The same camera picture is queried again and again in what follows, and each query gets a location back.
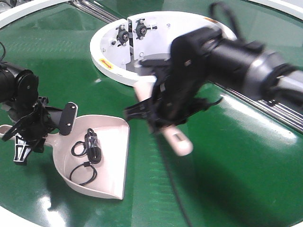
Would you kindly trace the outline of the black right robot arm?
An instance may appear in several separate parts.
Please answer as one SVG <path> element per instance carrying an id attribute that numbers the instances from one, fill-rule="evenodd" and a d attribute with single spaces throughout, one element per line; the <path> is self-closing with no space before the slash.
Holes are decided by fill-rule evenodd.
<path id="1" fill-rule="evenodd" d="M 282 103 L 303 111 L 303 73 L 259 42 L 223 37 L 222 30 L 203 27 L 175 38 L 168 60 L 143 60 L 156 76 L 151 96 L 125 109 L 125 117 L 145 119 L 154 131 L 179 125 L 212 106 L 197 92 L 209 81 L 251 100 Z"/>

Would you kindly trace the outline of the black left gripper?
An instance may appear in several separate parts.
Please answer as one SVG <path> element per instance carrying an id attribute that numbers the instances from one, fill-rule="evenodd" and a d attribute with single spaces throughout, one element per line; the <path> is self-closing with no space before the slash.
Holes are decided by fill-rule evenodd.
<path id="1" fill-rule="evenodd" d="M 48 106 L 49 99 L 39 96 L 33 109 L 18 121 L 9 130 L 9 140 L 15 142 L 14 159 L 16 165 L 27 165 L 27 158 L 31 151 L 44 151 L 45 137 L 58 129 L 63 109 Z"/>

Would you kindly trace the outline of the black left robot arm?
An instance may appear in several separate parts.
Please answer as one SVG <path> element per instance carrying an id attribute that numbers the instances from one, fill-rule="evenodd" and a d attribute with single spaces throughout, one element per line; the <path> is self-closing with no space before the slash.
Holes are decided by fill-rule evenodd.
<path id="1" fill-rule="evenodd" d="M 17 165 L 26 165 L 33 151 L 42 153 L 48 133 L 59 128 L 62 109 L 48 106 L 48 98 L 38 94 L 38 84 L 31 70 L 0 63 L 0 102 L 13 122 L 2 140 L 15 139 Z"/>

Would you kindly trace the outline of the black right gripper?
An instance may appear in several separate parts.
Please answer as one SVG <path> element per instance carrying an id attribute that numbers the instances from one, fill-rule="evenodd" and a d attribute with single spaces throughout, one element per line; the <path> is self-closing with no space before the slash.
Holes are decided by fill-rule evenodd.
<path id="1" fill-rule="evenodd" d="M 222 31 L 203 27 L 175 38 L 170 46 L 170 57 L 141 60 L 139 65 L 148 68 L 156 76 L 150 98 L 124 109 L 127 121 L 147 120 L 152 127 L 179 125 L 199 111 L 207 111 L 219 104 L 196 94 L 208 77 L 207 57 L 210 48 L 207 42 L 222 38 Z"/>

